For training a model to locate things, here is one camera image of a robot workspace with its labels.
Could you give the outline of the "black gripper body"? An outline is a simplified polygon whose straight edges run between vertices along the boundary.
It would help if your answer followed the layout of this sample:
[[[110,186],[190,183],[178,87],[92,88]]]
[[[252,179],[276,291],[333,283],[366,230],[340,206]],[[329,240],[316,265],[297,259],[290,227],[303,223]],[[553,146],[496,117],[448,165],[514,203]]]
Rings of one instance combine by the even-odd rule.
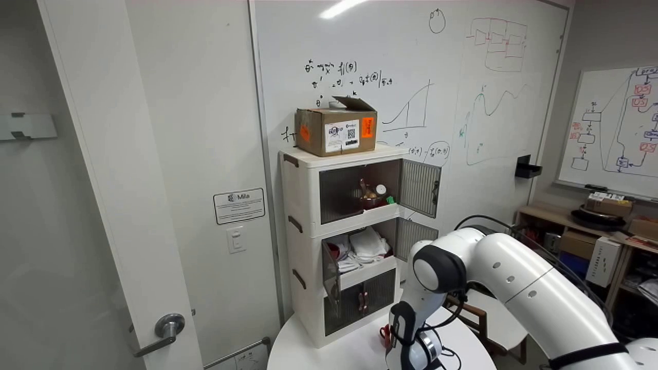
[[[414,311],[396,303],[388,312],[387,370],[437,370],[442,340],[435,330],[417,328]]]

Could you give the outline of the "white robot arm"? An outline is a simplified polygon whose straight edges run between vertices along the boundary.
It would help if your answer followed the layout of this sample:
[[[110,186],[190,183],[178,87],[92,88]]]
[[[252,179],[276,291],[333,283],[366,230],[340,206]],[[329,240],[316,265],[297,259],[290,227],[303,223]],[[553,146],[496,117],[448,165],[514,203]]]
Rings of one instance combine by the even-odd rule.
[[[656,354],[634,340],[620,344],[607,314],[546,259],[505,233],[459,229],[417,240],[406,257],[409,283],[379,330],[387,370],[437,370],[444,350],[428,319],[448,296],[482,286],[521,326],[551,370],[656,370]]]

